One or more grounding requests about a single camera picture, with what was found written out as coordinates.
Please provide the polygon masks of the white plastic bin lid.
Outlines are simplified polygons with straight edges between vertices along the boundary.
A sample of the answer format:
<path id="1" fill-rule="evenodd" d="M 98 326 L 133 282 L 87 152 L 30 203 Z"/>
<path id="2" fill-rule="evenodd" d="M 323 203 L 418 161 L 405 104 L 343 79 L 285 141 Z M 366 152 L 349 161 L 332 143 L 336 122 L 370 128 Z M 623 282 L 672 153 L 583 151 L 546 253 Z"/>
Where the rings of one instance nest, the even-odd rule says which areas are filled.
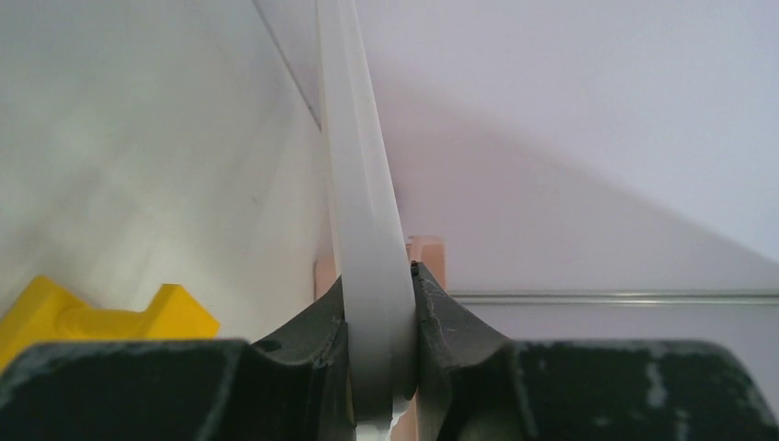
<path id="1" fill-rule="evenodd" d="M 387 440 L 416 390 L 410 263 L 352 1 L 316 5 L 322 132 L 356 436 Z"/>

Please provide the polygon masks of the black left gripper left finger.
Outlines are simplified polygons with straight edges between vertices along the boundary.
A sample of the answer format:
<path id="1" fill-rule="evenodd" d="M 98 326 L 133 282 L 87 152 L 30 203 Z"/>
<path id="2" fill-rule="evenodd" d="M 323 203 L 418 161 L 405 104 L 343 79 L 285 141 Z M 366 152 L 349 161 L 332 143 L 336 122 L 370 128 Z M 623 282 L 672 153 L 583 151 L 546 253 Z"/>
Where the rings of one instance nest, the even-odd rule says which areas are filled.
<path id="1" fill-rule="evenodd" d="M 351 440 L 340 282 L 268 336 L 61 341 L 1 368 L 4 440 Z"/>

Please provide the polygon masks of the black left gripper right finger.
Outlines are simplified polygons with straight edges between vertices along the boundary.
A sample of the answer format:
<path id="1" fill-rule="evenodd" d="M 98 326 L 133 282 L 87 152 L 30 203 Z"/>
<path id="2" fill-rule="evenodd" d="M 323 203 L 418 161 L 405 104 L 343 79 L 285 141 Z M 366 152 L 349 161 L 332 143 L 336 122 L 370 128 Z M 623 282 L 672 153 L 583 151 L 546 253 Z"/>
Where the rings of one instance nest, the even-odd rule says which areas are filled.
<path id="1" fill-rule="evenodd" d="M 411 265 L 422 440 L 775 440 L 725 347 L 695 340 L 515 341 Z"/>

